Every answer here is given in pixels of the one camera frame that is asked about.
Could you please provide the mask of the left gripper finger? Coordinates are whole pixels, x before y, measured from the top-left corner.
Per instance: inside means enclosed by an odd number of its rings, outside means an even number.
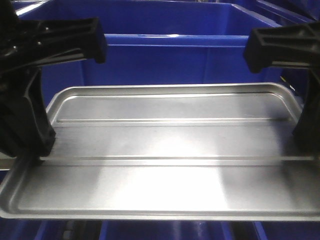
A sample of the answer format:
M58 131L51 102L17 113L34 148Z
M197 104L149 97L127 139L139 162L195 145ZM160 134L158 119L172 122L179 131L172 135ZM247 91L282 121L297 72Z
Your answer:
M46 157L55 143L45 108L39 67L0 76L0 151L10 157Z

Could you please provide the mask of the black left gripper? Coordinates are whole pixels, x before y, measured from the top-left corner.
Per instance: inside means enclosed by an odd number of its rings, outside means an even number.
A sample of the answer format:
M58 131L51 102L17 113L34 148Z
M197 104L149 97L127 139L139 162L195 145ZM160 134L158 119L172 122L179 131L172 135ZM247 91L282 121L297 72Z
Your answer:
M0 73L93 59L106 61L106 38L97 17L21 20L9 0L0 2Z

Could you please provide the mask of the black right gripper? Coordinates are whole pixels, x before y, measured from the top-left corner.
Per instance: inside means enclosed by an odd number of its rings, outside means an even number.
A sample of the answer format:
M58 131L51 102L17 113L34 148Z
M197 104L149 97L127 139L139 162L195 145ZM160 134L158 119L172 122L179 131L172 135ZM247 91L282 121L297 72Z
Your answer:
M302 113L292 134L299 149L320 155L320 23L254 28L243 57L252 73L268 67L310 69Z

